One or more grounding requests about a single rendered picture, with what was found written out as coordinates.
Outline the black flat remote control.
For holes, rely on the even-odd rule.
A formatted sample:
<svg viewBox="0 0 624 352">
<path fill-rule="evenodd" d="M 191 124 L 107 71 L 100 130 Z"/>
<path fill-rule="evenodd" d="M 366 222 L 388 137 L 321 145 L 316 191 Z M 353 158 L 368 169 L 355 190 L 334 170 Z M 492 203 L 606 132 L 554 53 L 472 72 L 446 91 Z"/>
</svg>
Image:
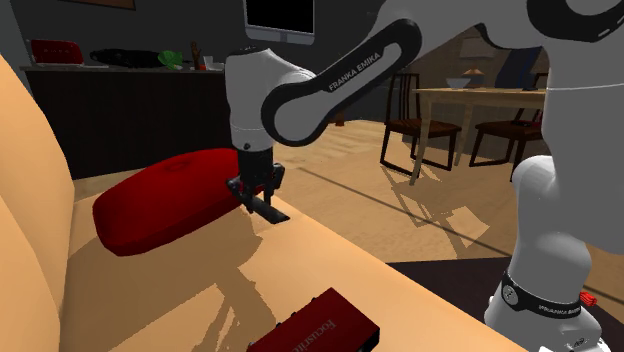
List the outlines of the black flat remote control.
<svg viewBox="0 0 624 352">
<path fill-rule="evenodd" d="M 271 224 L 278 224 L 290 219 L 289 216 L 258 197 L 252 199 L 251 209 Z"/>
</svg>

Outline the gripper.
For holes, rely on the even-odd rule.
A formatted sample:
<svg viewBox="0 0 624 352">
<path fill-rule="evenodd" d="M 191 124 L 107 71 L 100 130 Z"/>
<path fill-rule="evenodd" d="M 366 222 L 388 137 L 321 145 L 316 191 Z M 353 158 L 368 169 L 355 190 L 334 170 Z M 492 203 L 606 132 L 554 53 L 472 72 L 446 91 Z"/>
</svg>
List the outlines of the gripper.
<svg viewBox="0 0 624 352">
<path fill-rule="evenodd" d="M 226 181 L 232 195 L 246 208 L 250 214 L 254 193 L 252 188 L 264 185 L 264 202 L 271 204 L 275 191 L 281 187 L 285 167 L 281 163 L 273 164 L 273 149 L 262 151 L 238 150 L 239 177 Z"/>
</svg>

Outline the red rectangular box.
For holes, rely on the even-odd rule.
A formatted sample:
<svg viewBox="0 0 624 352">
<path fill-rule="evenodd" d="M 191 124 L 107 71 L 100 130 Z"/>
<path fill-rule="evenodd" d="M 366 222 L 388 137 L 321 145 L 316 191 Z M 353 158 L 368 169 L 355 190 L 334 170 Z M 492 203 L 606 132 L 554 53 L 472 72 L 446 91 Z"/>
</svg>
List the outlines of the red rectangular box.
<svg viewBox="0 0 624 352">
<path fill-rule="evenodd" d="M 246 352 L 371 352 L 380 327 L 329 288 L 255 342 Z"/>
</svg>

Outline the dark sideboard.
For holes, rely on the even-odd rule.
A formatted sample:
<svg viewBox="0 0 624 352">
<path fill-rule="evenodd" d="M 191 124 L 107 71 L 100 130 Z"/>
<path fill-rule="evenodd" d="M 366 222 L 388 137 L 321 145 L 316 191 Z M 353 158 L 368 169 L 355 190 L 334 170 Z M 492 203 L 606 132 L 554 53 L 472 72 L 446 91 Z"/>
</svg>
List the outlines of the dark sideboard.
<svg viewBox="0 0 624 352">
<path fill-rule="evenodd" d="M 232 145 L 221 72 L 87 66 L 71 41 L 33 40 L 23 67 L 74 179 Z"/>
</svg>

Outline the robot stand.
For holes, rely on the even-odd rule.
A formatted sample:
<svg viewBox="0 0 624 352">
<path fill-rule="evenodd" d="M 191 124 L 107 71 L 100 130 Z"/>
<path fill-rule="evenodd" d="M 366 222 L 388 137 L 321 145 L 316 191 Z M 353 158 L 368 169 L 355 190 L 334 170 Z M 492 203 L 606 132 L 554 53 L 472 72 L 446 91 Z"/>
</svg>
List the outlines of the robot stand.
<svg viewBox="0 0 624 352">
<path fill-rule="evenodd" d="M 484 322 L 487 299 L 500 282 L 510 257 L 414 261 L 389 263 L 409 279 L 442 297 L 452 305 Z M 612 352 L 624 352 L 624 324 L 605 311 L 598 300 L 585 306 L 600 323 L 602 337 Z"/>
</svg>

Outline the red cushion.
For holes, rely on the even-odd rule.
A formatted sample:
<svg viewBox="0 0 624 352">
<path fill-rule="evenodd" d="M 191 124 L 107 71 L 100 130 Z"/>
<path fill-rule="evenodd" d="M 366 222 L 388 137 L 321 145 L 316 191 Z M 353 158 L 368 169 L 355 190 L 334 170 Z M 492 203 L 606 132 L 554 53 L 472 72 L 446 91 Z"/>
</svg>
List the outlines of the red cushion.
<svg viewBox="0 0 624 352">
<path fill-rule="evenodd" d="M 103 246 L 132 256 L 177 240 L 240 206 L 226 181 L 239 173 L 237 152 L 217 148 L 185 153 L 125 179 L 94 202 Z"/>
</svg>

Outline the beige sofa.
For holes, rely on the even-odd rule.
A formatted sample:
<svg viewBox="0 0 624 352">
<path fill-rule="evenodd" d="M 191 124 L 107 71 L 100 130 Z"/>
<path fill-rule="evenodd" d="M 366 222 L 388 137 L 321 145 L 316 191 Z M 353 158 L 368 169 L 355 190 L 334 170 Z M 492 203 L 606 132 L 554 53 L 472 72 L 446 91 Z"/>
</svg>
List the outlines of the beige sofa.
<svg viewBox="0 0 624 352">
<path fill-rule="evenodd" d="M 328 288 L 380 327 L 374 352 L 524 352 L 295 208 L 119 257 L 92 205 L 0 56 L 0 352 L 245 352 Z"/>
</svg>

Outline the silver-framed black monitor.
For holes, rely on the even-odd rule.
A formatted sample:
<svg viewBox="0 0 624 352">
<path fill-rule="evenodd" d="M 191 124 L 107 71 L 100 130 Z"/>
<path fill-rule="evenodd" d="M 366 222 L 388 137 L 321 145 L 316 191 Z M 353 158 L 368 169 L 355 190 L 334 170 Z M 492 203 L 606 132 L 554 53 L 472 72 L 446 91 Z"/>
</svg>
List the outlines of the silver-framed black monitor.
<svg viewBox="0 0 624 352">
<path fill-rule="evenodd" d="M 315 0 L 242 0 L 249 39 L 312 45 Z"/>
</svg>

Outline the wooden dining table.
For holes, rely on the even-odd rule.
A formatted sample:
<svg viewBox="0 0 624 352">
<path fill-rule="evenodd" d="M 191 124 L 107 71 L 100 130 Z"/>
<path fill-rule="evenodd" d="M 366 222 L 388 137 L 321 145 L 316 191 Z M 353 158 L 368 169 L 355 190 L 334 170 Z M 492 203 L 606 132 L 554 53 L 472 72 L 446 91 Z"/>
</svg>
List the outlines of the wooden dining table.
<svg viewBox="0 0 624 352">
<path fill-rule="evenodd" d="M 509 108 L 542 108 L 546 89 L 525 91 L 522 89 L 504 88 L 419 88 L 412 89 L 421 98 L 421 128 L 418 138 L 418 150 L 409 185 L 419 178 L 425 150 L 428 146 L 430 125 L 432 121 L 431 106 L 433 103 L 461 104 L 465 107 L 459 141 L 455 147 L 453 165 L 458 166 L 466 144 L 474 106 L 509 107 Z"/>
</svg>

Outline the dark wooden chair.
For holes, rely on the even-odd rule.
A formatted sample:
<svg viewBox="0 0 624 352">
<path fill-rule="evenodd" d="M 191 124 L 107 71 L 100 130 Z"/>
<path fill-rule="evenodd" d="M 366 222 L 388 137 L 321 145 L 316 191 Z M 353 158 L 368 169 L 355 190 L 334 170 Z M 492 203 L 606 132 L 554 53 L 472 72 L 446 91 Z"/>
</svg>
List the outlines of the dark wooden chair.
<svg viewBox="0 0 624 352">
<path fill-rule="evenodd" d="M 519 108 L 513 120 L 483 122 L 475 126 L 477 135 L 469 161 L 470 167 L 494 166 L 508 163 L 511 159 L 512 149 L 514 148 L 514 145 L 517 145 L 511 170 L 511 173 L 514 173 L 516 167 L 523 160 L 526 144 L 530 141 L 539 141 L 543 139 L 541 134 L 543 111 L 541 109 L 537 109 L 531 120 L 522 120 L 521 117 L 524 111 L 524 108 Z M 491 135 L 508 140 L 506 154 L 503 159 L 484 162 L 476 161 L 479 147 L 485 135 Z"/>
<path fill-rule="evenodd" d="M 398 117 L 392 119 L 392 107 L 393 94 L 395 91 L 395 84 L 398 84 Z M 416 159 L 415 150 L 416 143 L 419 139 L 422 118 L 421 118 L 421 101 L 420 95 L 415 94 L 413 98 L 410 97 L 411 86 L 414 84 L 416 89 L 420 88 L 420 75 L 418 73 L 396 73 L 392 76 L 389 83 L 387 105 L 386 105 L 386 117 L 385 117 L 385 133 L 382 143 L 382 149 L 380 154 L 380 163 L 394 171 L 411 176 L 412 172 L 404 169 L 400 166 L 394 165 L 385 160 L 386 151 L 389 142 L 389 136 L 391 132 L 401 133 L 412 137 L 412 144 L 410 150 L 410 157 Z M 440 122 L 432 120 L 429 127 L 429 138 L 449 138 L 448 149 L 448 161 L 447 164 L 440 164 L 431 160 L 424 159 L 423 163 L 426 165 L 434 166 L 446 171 L 451 171 L 453 166 L 453 157 L 456 146 L 456 140 L 458 133 L 462 131 L 462 128 L 446 122 Z"/>
</svg>

